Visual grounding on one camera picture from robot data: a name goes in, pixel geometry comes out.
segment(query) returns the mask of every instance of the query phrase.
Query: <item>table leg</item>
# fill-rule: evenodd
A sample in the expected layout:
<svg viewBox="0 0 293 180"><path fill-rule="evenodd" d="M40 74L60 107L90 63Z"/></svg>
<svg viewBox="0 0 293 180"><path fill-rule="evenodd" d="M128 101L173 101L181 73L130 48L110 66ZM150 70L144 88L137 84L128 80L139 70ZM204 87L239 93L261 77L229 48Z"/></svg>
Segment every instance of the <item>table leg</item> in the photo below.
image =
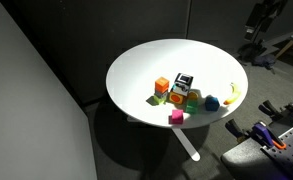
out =
<svg viewBox="0 0 293 180"><path fill-rule="evenodd" d="M290 40L283 49L281 49L277 54L276 54L276 59L279 58L285 51L287 51L291 46L293 45L293 40Z"/></svg>
<svg viewBox="0 0 293 180"><path fill-rule="evenodd" d="M190 157L194 161L199 161L200 160L199 153L196 151L194 146L189 142L189 140L187 139L183 131L181 129L174 129L174 128L172 130L175 133L176 137L179 139L179 141L182 143L182 145L184 146L184 148L186 149Z"/></svg>

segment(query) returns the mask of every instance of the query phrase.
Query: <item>green block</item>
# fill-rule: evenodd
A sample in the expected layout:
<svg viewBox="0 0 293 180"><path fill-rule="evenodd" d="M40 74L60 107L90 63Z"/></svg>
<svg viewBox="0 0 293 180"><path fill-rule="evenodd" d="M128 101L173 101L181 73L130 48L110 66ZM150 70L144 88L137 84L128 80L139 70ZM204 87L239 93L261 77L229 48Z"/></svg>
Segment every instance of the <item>green block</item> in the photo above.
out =
<svg viewBox="0 0 293 180"><path fill-rule="evenodd" d="M198 102L197 102L197 100L188 99L187 100L187 106L191 106L191 107L196 107L197 108Z"/></svg>
<svg viewBox="0 0 293 180"><path fill-rule="evenodd" d="M166 102L166 96L163 98L159 98L156 95L154 95L153 97L154 97L155 102L157 102L157 104L163 104Z"/></svg>
<svg viewBox="0 0 293 180"><path fill-rule="evenodd" d="M196 107L186 106L186 113L196 114L197 112L198 112L197 106Z"/></svg>

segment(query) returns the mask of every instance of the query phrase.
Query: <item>orange block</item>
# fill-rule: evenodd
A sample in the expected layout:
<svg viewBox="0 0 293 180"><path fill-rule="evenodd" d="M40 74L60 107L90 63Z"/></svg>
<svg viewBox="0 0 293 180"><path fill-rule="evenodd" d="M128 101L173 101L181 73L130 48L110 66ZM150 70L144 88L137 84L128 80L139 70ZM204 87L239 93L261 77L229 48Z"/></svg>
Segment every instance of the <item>orange block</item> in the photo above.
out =
<svg viewBox="0 0 293 180"><path fill-rule="evenodd" d="M175 104L183 104L184 96L171 91L171 92L169 92L169 101L171 101Z"/></svg>
<svg viewBox="0 0 293 180"><path fill-rule="evenodd" d="M165 91L167 91L168 87L169 81L163 77L160 77L155 81L155 89L160 93L164 93Z"/></svg>

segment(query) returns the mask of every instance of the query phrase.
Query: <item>blue block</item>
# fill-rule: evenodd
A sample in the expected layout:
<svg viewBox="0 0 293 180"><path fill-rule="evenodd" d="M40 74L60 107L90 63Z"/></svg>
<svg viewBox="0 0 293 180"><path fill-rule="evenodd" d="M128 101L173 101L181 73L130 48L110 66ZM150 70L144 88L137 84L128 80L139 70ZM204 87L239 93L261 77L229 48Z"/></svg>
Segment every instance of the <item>blue block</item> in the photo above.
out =
<svg viewBox="0 0 293 180"><path fill-rule="evenodd" d="M206 97L205 107L206 111L217 111L220 107L218 99L213 96Z"/></svg>

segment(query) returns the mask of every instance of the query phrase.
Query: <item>yellow block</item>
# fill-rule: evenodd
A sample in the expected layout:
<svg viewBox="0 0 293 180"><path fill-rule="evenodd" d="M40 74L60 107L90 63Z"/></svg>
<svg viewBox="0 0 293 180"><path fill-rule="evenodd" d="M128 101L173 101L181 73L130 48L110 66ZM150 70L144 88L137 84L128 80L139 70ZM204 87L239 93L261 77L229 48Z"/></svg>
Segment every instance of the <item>yellow block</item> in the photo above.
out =
<svg viewBox="0 0 293 180"><path fill-rule="evenodd" d="M190 100L197 100L197 99L198 99L198 94L195 93L194 91L190 91L190 92L188 93L187 99L190 99Z"/></svg>

